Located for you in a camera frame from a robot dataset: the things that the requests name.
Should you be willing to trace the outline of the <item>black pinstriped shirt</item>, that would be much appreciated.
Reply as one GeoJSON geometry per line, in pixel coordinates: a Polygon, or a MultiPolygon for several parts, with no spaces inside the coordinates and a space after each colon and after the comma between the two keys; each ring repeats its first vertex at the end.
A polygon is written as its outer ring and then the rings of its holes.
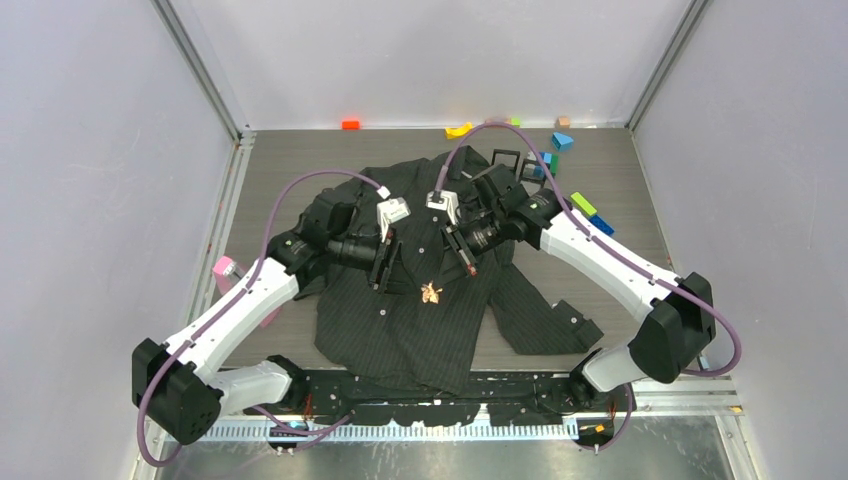
{"type": "Polygon", "coordinates": [[[470,213],[479,205],[470,178],[486,166],[481,154],[463,147],[455,156],[369,167],[339,186],[358,201],[358,233],[376,230],[373,183],[408,203],[410,215],[397,224],[408,277],[399,293],[379,293],[362,271],[332,266],[305,288],[305,296],[317,299],[315,346],[329,361],[389,388],[458,393],[468,381],[486,311],[521,355],[582,354],[602,338],[602,330],[570,304],[543,297],[514,265],[513,242],[480,254],[475,275],[441,278],[446,217],[427,208],[426,195],[447,167],[446,187],[470,213]]]}

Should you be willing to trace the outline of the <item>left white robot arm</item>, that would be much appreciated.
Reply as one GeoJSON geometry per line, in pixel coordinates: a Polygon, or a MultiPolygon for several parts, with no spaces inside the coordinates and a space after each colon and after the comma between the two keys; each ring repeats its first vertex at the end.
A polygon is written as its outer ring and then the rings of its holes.
{"type": "Polygon", "coordinates": [[[264,405],[298,412],[309,382],[293,362],[275,355],[228,371],[223,362],[331,266],[363,271],[378,293],[412,287],[393,226],[409,214],[407,202],[389,197],[385,187],[372,209],[351,195],[319,194],[297,225],[269,240],[245,275],[197,320],[162,343],[146,339],[135,348],[132,386],[140,413],[187,446],[222,415],[264,405]]]}

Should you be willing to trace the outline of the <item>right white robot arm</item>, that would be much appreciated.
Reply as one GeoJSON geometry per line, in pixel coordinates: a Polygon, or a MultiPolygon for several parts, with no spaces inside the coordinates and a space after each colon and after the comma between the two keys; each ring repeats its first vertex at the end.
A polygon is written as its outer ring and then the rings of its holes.
{"type": "Polygon", "coordinates": [[[472,214],[460,213],[454,192],[426,197],[427,207],[449,220],[441,283],[476,275],[478,258],[506,241],[524,242],[576,268],[640,324],[627,344],[594,352],[571,372],[571,397],[580,408],[598,409],[612,390],[633,381],[674,382],[715,338],[712,286],[703,276],[680,277],[641,258],[554,191],[528,194],[502,164],[474,176],[472,186],[480,203],[472,214]]]}

